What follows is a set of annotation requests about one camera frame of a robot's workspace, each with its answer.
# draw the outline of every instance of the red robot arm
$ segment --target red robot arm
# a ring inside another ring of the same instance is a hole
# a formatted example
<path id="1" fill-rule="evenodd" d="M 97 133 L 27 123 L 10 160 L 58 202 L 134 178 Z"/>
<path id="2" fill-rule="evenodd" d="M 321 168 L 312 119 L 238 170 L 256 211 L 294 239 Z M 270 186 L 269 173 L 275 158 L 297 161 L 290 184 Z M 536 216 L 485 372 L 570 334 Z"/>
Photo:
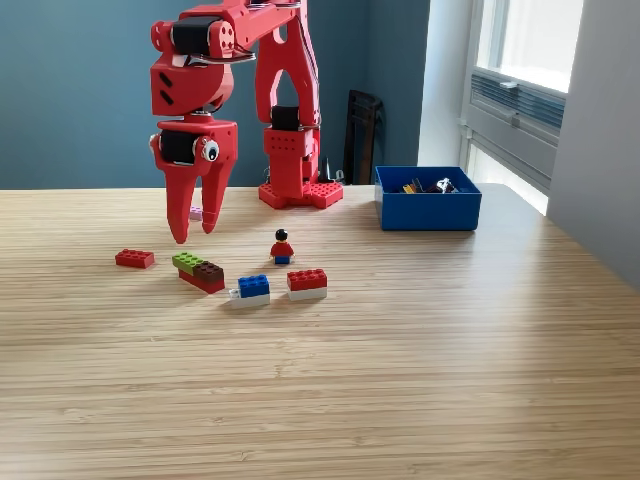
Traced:
<path id="1" fill-rule="evenodd" d="M 279 28 L 286 25 L 287 40 Z M 167 219 L 178 243 L 188 234 L 196 180 L 202 177 L 203 228 L 215 227 L 238 155 L 237 125 L 214 120 L 231 96 L 231 65 L 254 60 L 258 117 L 265 130 L 271 183 L 259 195 L 274 208 L 326 208 L 342 198 L 342 186 L 318 184 L 320 107 L 318 68 L 307 27 L 306 0 L 225 0 L 187 10 L 177 22 L 157 22 L 151 41 L 162 55 L 151 68 L 154 115 L 183 116 L 158 124 L 152 137 L 156 166 L 167 186 Z M 277 87 L 286 70 L 298 92 L 299 108 L 278 107 Z"/>

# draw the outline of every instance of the blue box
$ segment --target blue box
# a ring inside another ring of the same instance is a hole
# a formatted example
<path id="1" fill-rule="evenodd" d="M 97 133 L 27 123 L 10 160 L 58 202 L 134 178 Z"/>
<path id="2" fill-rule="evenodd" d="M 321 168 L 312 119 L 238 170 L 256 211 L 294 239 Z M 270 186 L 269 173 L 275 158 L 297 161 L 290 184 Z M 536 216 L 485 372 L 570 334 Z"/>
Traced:
<path id="1" fill-rule="evenodd" d="M 457 193 L 405 193 L 449 178 Z M 383 230 L 475 230 L 482 193 L 460 167 L 376 167 L 376 210 Z"/>
<path id="2" fill-rule="evenodd" d="M 238 289 L 240 290 L 240 298 L 268 295 L 270 293 L 269 280 L 266 275 L 242 277 L 238 279 Z"/>

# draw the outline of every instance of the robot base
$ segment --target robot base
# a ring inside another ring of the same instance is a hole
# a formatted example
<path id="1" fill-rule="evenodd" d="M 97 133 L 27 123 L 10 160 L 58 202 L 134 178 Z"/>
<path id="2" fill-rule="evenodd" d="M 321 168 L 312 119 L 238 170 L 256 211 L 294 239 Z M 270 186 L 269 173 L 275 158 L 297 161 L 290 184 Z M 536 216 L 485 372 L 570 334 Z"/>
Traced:
<path id="1" fill-rule="evenodd" d="M 287 206 L 302 207 L 313 206 L 325 209 L 344 197 L 344 188 L 339 183 L 313 183 L 305 187 L 302 198 L 279 197 L 273 192 L 273 187 L 265 183 L 258 190 L 260 200 L 275 209 Z"/>

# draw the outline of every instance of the lego minifigure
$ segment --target lego minifigure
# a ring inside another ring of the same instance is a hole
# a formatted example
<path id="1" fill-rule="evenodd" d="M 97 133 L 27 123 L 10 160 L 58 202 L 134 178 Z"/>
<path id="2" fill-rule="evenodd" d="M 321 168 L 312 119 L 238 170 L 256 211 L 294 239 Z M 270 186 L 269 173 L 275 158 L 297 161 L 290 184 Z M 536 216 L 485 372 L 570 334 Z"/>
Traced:
<path id="1" fill-rule="evenodd" d="M 288 265 L 291 263 L 291 257 L 294 256 L 293 248 L 287 242 L 289 234 L 286 230 L 280 229 L 276 232 L 276 243 L 271 247 L 271 255 L 269 258 L 274 260 L 276 265 Z"/>

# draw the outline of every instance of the blue lego brick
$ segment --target blue lego brick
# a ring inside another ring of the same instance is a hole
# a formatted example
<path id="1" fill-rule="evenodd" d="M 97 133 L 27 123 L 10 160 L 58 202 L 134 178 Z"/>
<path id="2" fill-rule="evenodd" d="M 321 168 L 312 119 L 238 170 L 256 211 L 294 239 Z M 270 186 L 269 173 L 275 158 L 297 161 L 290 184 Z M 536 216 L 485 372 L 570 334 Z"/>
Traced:
<path id="1" fill-rule="evenodd" d="M 238 288 L 241 298 L 257 297 L 271 293 L 269 291 L 269 280 L 266 275 L 240 278 L 238 279 Z"/>

